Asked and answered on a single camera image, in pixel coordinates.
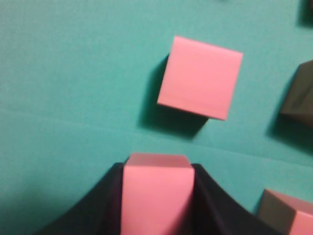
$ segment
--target gray cube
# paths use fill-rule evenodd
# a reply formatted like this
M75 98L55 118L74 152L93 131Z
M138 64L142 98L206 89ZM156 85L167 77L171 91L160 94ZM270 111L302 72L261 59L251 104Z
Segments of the gray cube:
M313 127L313 60L299 66L280 113Z

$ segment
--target pink block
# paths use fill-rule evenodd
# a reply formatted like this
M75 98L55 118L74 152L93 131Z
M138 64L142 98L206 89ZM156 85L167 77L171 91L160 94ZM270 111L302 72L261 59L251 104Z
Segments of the pink block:
M264 191L258 217L285 235L313 235L313 204L273 190Z
M242 57L175 36L157 103L226 120Z
M183 155L133 153L124 166L121 235L172 235L188 211L194 169Z

